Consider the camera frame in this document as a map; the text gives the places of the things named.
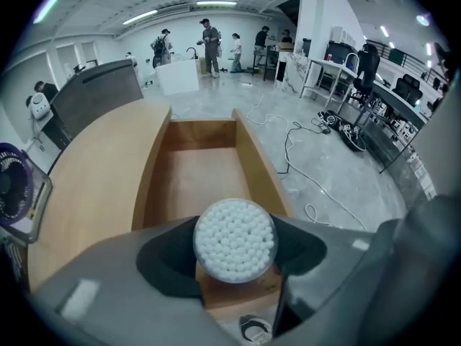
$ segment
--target white wall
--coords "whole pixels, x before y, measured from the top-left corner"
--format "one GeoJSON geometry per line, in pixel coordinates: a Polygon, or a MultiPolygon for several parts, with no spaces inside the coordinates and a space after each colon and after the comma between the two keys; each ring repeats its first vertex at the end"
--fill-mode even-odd
{"type": "Polygon", "coordinates": [[[93,61],[97,59],[96,51],[94,51],[94,43],[82,43],[81,47],[84,49],[84,55],[86,61],[93,61]]]}
{"type": "Polygon", "coordinates": [[[41,53],[15,66],[0,77],[0,99],[5,112],[23,143],[32,137],[30,111],[26,99],[33,95],[37,81],[53,82],[46,53],[41,53]]]}
{"type": "MultiPolygon", "coordinates": [[[[146,59],[152,61],[153,51],[150,44],[161,34],[162,29],[171,31],[170,38],[173,50],[184,58],[191,58],[193,52],[186,52],[187,48],[197,49],[198,56],[204,56],[204,49],[197,46],[196,42],[202,39],[203,26],[199,24],[200,17],[185,17],[152,25],[145,29],[131,33],[120,39],[124,51],[131,53],[138,59],[140,64],[141,78],[151,73],[152,63],[146,64],[146,59]]],[[[242,42],[242,67],[253,64],[254,39],[258,31],[266,25],[270,28],[269,34],[280,38],[285,29],[289,29],[291,35],[295,37],[295,26],[288,20],[285,22],[266,21],[256,17],[247,17],[237,14],[216,14],[209,16],[211,25],[216,27],[223,38],[223,57],[232,57],[230,50],[233,48],[232,34],[238,33],[242,42]]]]}
{"type": "Polygon", "coordinates": [[[77,59],[75,45],[62,46],[58,48],[57,51],[63,71],[65,71],[66,64],[68,64],[70,69],[74,68],[78,64],[82,64],[80,60],[77,59]]]}
{"type": "Polygon", "coordinates": [[[6,116],[5,109],[0,99],[0,142],[7,142],[17,148],[24,148],[24,142],[17,134],[13,125],[6,116]]]}
{"type": "Polygon", "coordinates": [[[35,93],[35,83],[44,81],[61,88],[66,82],[62,64],[70,63],[72,66],[76,62],[85,62],[82,46],[84,43],[95,43],[99,63],[125,58],[121,45],[112,36],[106,35],[64,37],[53,42],[33,45],[10,58],[6,70],[0,76],[0,100],[21,142],[27,143],[32,137],[28,119],[30,114],[25,107],[25,101],[28,96],[35,93]]]}
{"type": "MultiPolygon", "coordinates": [[[[297,48],[300,47],[299,45],[302,45],[303,38],[313,38],[316,3],[317,0],[301,0],[300,14],[297,21],[297,48]]],[[[365,44],[359,20],[347,0],[325,0],[322,23],[320,37],[322,37],[322,45],[325,49],[328,44],[331,28],[334,26],[343,27],[343,30],[354,38],[357,50],[360,50],[365,44]]]]}
{"type": "Polygon", "coordinates": [[[317,0],[300,0],[300,12],[297,18],[296,43],[302,45],[303,38],[312,39],[315,4],[317,0]]]}

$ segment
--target wooden tray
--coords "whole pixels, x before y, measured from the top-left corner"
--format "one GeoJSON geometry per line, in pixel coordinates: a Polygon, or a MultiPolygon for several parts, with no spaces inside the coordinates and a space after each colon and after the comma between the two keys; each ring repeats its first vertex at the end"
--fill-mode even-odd
{"type": "MultiPolygon", "coordinates": [[[[153,169],[144,228],[197,216],[227,198],[253,200],[268,213],[294,216],[285,191],[242,114],[233,119],[172,120],[153,169]]],[[[251,283],[223,283],[197,264],[206,309],[219,320],[276,304],[276,267],[251,283]]]]}

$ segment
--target desk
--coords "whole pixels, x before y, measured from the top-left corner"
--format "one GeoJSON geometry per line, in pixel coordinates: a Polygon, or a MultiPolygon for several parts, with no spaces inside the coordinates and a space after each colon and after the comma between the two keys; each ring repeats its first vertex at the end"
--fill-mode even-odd
{"type": "Polygon", "coordinates": [[[341,77],[342,74],[345,74],[345,77],[346,77],[345,79],[346,79],[346,83],[348,84],[348,88],[347,88],[346,94],[344,94],[343,96],[342,101],[340,101],[341,106],[346,101],[347,96],[349,95],[351,91],[351,82],[357,78],[357,74],[351,71],[350,69],[348,69],[343,64],[338,64],[338,63],[334,63],[333,61],[326,61],[323,59],[311,59],[310,63],[308,64],[308,70],[305,72],[305,75],[304,75],[303,85],[300,91],[300,98],[303,95],[304,89],[308,89],[312,92],[315,92],[316,94],[319,94],[322,97],[326,98],[326,104],[324,108],[324,110],[326,110],[326,108],[330,104],[330,101],[333,98],[333,93],[336,89],[336,86],[338,85],[339,78],[341,77]],[[322,82],[322,78],[325,72],[330,73],[334,77],[334,82],[333,82],[333,85],[331,86],[330,92],[322,90],[319,86],[309,87],[305,85],[306,81],[308,80],[309,72],[310,72],[310,69],[312,68],[313,63],[318,64],[319,66],[322,66],[323,68],[323,73],[320,78],[319,84],[322,82]]]}
{"type": "MultiPolygon", "coordinates": [[[[398,96],[395,92],[384,86],[378,81],[373,82],[373,90],[372,93],[375,93],[383,102],[385,102],[388,106],[392,107],[394,111],[400,115],[403,119],[407,122],[413,124],[418,130],[423,128],[423,126],[427,123],[427,119],[415,111],[415,108],[412,107],[407,101],[402,99],[398,96]]],[[[373,96],[369,96],[367,104],[363,107],[362,111],[359,114],[359,117],[354,122],[356,125],[360,118],[362,117],[363,113],[367,110],[368,103],[371,101],[373,96]]]]}
{"type": "MultiPolygon", "coordinates": [[[[360,118],[363,116],[363,114],[366,111],[369,111],[369,113],[374,113],[372,109],[368,109],[368,104],[372,101],[373,99],[373,94],[378,95],[381,97],[383,102],[385,102],[388,106],[392,107],[397,114],[399,114],[403,119],[405,119],[407,122],[410,122],[412,125],[414,125],[418,131],[416,132],[415,138],[419,131],[423,128],[423,126],[427,123],[427,119],[424,118],[422,115],[420,115],[417,111],[415,111],[414,107],[412,107],[407,101],[405,101],[402,97],[398,96],[395,92],[391,91],[389,88],[386,86],[382,85],[378,81],[373,81],[373,90],[371,95],[368,97],[367,102],[364,104],[362,110],[359,113],[359,116],[355,120],[353,127],[357,125],[357,123],[360,121],[360,118]]],[[[403,149],[400,150],[400,152],[397,154],[395,158],[393,158],[387,165],[385,165],[384,169],[381,170],[380,174],[383,173],[397,158],[411,145],[411,141],[409,141],[406,145],[404,145],[403,149]]]]}
{"type": "Polygon", "coordinates": [[[168,104],[131,102],[95,120],[63,152],[50,176],[54,188],[38,240],[28,251],[32,292],[92,244],[143,227],[170,117],[168,104]]]}
{"type": "Polygon", "coordinates": [[[75,138],[107,112],[142,98],[133,62],[125,59],[74,74],[51,104],[75,138]]]}

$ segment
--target black chair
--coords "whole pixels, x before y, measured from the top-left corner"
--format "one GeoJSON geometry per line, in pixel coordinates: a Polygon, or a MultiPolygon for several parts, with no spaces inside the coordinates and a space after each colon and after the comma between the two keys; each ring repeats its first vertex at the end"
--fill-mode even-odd
{"type": "Polygon", "coordinates": [[[359,70],[357,78],[354,80],[354,88],[357,93],[351,97],[359,100],[363,105],[369,95],[372,93],[373,81],[376,77],[377,67],[380,65],[380,57],[377,54],[377,48],[373,45],[366,44],[365,50],[359,51],[359,70]]]}
{"type": "Polygon", "coordinates": [[[403,78],[397,80],[393,92],[413,107],[416,105],[416,102],[423,97],[423,93],[419,89],[419,81],[409,74],[405,74],[403,78]]]}

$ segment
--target white table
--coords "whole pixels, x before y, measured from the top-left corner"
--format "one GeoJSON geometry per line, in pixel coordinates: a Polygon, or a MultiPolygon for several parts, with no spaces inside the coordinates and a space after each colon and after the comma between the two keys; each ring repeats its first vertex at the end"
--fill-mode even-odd
{"type": "Polygon", "coordinates": [[[427,123],[426,118],[419,114],[414,107],[380,82],[373,82],[373,92],[416,128],[421,129],[427,123]]]}
{"type": "MultiPolygon", "coordinates": [[[[416,132],[413,139],[418,135],[419,131],[423,128],[423,126],[427,123],[427,119],[415,111],[414,107],[412,107],[407,101],[405,101],[402,97],[398,96],[395,92],[384,86],[378,81],[373,81],[373,90],[370,96],[368,97],[367,102],[364,104],[359,116],[355,120],[353,127],[357,125],[360,121],[360,118],[363,114],[367,111],[368,104],[371,102],[373,98],[373,94],[376,94],[381,97],[383,102],[387,106],[390,106],[394,109],[395,113],[400,115],[404,118],[407,122],[410,122],[414,125],[418,131],[416,132]]],[[[411,141],[409,141],[402,150],[397,154],[397,156],[392,159],[385,167],[380,171],[380,174],[383,173],[397,158],[411,145],[411,141]]]]}
{"type": "Polygon", "coordinates": [[[310,59],[308,64],[308,70],[305,72],[304,80],[303,80],[303,85],[301,86],[301,91],[300,91],[300,98],[303,95],[304,89],[308,89],[309,91],[312,91],[316,94],[319,94],[322,97],[326,98],[326,104],[324,110],[328,107],[330,104],[330,101],[333,98],[333,93],[336,90],[336,87],[338,86],[339,79],[342,74],[346,75],[345,82],[348,84],[346,94],[344,94],[344,97],[340,103],[344,103],[344,101],[347,99],[350,91],[351,91],[351,84],[354,79],[357,78],[357,74],[353,71],[351,71],[349,68],[347,68],[344,64],[338,64],[333,61],[326,61],[323,59],[310,59]],[[314,87],[309,87],[306,86],[305,83],[308,80],[309,72],[310,69],[312,68],[312,64],[318,64],[319,66],[322,66],[323,68],[323,73],[320,78],[319,86],[314,86],[314,87]],[[323,75],[325,72],[331,74],[334,77],[334,82],[333,85],[330,88],[330,92],[327,92],[326,90],[323,90],[320,88],[320,84],[322,82],[323,75]]]}
{"type": "Polygon", "coordinates": [[[196,60],[177,61],[156,68],[160,88],[164,95],[198,91],[199,77],[196,60]]]}

